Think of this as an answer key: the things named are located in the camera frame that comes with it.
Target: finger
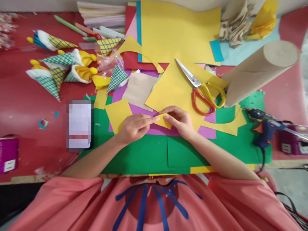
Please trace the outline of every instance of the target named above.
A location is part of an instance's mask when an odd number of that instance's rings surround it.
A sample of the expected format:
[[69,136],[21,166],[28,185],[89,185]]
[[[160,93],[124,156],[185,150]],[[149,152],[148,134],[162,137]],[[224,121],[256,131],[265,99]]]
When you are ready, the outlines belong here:
[[146,119],[142,119],[142,120],[138,120],[135,122],[135,128],[137,129],[142,129],[152,123],[155,123],[156,121],[159,121],[158,117],[151,117],[150,118],[146,118]]

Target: blue paper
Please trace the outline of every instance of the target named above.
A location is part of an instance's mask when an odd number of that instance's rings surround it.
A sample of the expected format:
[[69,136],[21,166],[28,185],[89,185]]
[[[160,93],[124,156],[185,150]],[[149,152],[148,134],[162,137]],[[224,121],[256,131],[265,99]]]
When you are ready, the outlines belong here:
[[[137,42],[141,44],[141,3],[136,2],[136,16],[137,16]],[[138,53],[138,62],[142,62],[142,54]]]
[[224,57],[222,56],[219,40],[210,41],[210,44],[215,62],[222,62],[224,60]]
[[[253,22],[254,18],[249,18],[249,22]],[[258,49],[260,49],[262,46],[264,46],[266,43],[271,41],[277,41],[280,40],[279,35],[279,23],[280,18],[278,18],[278,21],[276,22],[276,25],[273,29],[273,31],[264,39],[261,40],[243,40],[243,43],[236,49],[229,46],[229,41],[221,41],[220,42],[220,48],[221,52],[224,57],[224,61],[221,62],[222,66],[237,66],[242,61],[244,61],[246,58],[248,58],[250,55],[252,55],[254,52],[256,52]]]

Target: green checkered paper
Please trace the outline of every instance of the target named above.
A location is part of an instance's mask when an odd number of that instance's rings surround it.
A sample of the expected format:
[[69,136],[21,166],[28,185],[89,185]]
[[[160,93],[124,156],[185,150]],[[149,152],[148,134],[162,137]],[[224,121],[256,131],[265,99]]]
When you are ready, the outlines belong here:
[[125,71],[120,68],[119,66],[115,65],[115,69],[113,70],[110,84],[107,89],[107,94],[113,90],[116,86],[118,86],[120,83],[122,83],[124,80],[126,80],[128,75],[125,73]]

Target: pink paper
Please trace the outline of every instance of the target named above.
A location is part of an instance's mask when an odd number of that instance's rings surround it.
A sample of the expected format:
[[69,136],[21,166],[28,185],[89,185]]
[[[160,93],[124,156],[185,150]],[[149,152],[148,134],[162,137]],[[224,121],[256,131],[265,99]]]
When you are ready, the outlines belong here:
[[135,16],[132,19],[132,22],[125,34],[124,39],[127,39],[128,36],[132,36],[136,41],[138,38],[138,34],[137,34],[137,13],[135,14]]
[[[128,75],[130,75],[132,71],[128,70],[128,69],[125,69],[125,72]],[[142,70],[142,73],[147,74],[147,75],[151,75],[151,76],[154,76],[154,77],[157,77],[157,78],[159,76],[157,71]],[[122,96],[123,96],[126,88],[127,88],[127,85],[125,85],[124,87],[119,88],[118,90],[116,90],[113,93],[113,97],[112,97],[112,102],[113,103],[117,102],[117,101],[120,101],[122,99]],[[129,106],[130,106],[130,108],[132,110],[132,113],[134,115],[142,113],[142,114],[146,114],[146,115],[157,116],[159,114],[155,110],[153,112],[150,112],[150,111],[147,111],[145,109],[142,109],[142,108],[137,107],[137,106],[132,105],[132,104],[129,104]],[[216,115],[215,115],[215,113],[213,115],[207,116],[204,120],[208,121],[210,123],[216,123]],[[111,124],[109,124],[109,131],[113,132]],[[198,133],[201,134],[202,136],[204,136],[205,138],[208,138],[208,139],[217,139],[217,137],[216,137],[216,130],[208,128],[208,127],[201,126],[199,128],[199,130],[198,130]],[[147,134],[150,134],[150,135],[181,136],[174,126],[172,126],[171,129],[169,130],[169,129],[167,129],[165,127],[162,127],[162,126],[159,126],[157,124],[151,124],[150,129],[147,132]]]

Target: yellow tissue paper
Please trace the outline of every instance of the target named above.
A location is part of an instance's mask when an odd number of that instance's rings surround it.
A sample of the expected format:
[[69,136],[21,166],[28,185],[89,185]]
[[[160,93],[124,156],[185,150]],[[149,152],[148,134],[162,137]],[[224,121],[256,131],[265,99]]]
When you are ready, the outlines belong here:
[[245,39],[263,39],[268,36],[274,29],[277,22],[276,11],[278,10],[278,0],[267,0],[255,20],[251,24],[250,35]]
[[165,115],[168,115],[168,114],[167,114],[167,113],[164,113],[164,114],[161,114],[161,115],[156,116],[157,118],[160,118],[160,120],[157,121],[157,122],[155,122],[155,124],[157,124],[157,125],[159,125],[159,126],[162,126],[162,127],[165,127],[165,128],[168,128],[168,129],[171,129],[172,124],[169,123],[168,121],[166,121],[166,120],[164,119],[164,116],[165,116]]
[[142,51],[151,62],[169,63],[176,52],[192,63],[215,62],[210,41],[218,39],[221,7],[194,12],[161,1],[141,0]]

